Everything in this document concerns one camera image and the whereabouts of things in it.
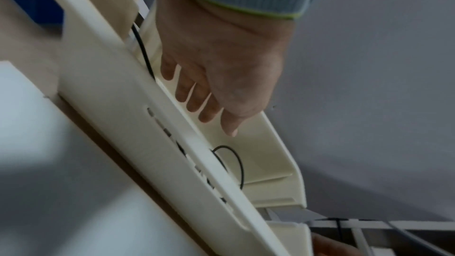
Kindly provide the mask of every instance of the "human hand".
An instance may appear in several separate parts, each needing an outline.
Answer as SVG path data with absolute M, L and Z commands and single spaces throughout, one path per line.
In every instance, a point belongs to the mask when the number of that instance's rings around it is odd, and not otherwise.
M 359 249 L 316 233 L 311 234 L 314 256 L 362 256 Z
M 294 21 L 273 19 L 204 0 L 157 0 L 156 27 L 163 56 L 161 73 L 171 80 L 181 66 L 175 97 L 201 122 L 222 109 L 221 127 L 230 136 L 267 106 L 283 69 Z

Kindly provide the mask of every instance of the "wall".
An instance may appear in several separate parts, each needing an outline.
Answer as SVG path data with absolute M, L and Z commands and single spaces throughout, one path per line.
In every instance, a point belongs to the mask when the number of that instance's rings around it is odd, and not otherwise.
M 309 208 L 455 219 L 454 0 L 316 0 L 267 113 Z

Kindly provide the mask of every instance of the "beige plastic container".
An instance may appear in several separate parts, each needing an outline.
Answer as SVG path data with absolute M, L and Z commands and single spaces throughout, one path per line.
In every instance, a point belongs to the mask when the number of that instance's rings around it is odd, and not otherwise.
M 65 11 L 59 93 L 215 253 L 312 255 L 306 225 L 267 223 L 256 210 L 306 206 L 299 169 L 264 113 L 247 121 L 237 137 L 231 138 L 224 135 L 219 120 L 201 124 L 196 114 L 175 101 L 176 82 L 164 81 L 159 74 L 161 44 L 154 6 L 140 34 L 156 82 L 140 64 L 137 45 L 125 45 L 138 13 L 135 0 L 56 1 Z M 219 152 L 228 172 L 212 154 L 218 145 L 229 145 L 241 156 L 243 191 L 238 186 L 238 163 L 230 152 Z

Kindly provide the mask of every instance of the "floor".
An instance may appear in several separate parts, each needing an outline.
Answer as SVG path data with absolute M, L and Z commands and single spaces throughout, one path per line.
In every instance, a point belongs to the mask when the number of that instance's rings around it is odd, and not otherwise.
M 59 51 L 59 29 L 44 29 L 13 0 L 0 0 L 0 60 L 12 62 L 45 95 L 57 89 Z

